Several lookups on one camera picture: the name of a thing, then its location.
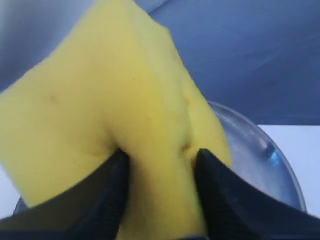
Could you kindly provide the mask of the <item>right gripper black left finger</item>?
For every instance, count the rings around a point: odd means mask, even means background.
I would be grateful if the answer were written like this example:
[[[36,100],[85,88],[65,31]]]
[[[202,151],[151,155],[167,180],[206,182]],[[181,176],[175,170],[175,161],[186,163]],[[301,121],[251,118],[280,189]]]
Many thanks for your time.
[[[0,221],[2,240],[114,240],[126,208],[129,157],[117,150],[58,196]]]

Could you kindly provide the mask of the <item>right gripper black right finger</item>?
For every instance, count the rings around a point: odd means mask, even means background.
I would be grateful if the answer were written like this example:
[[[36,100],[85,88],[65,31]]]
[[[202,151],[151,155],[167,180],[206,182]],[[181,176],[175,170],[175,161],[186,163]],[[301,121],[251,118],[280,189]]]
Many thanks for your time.
[[[253,187],[207,149],[195,183],[211,240],[318,240],[320,220]]]

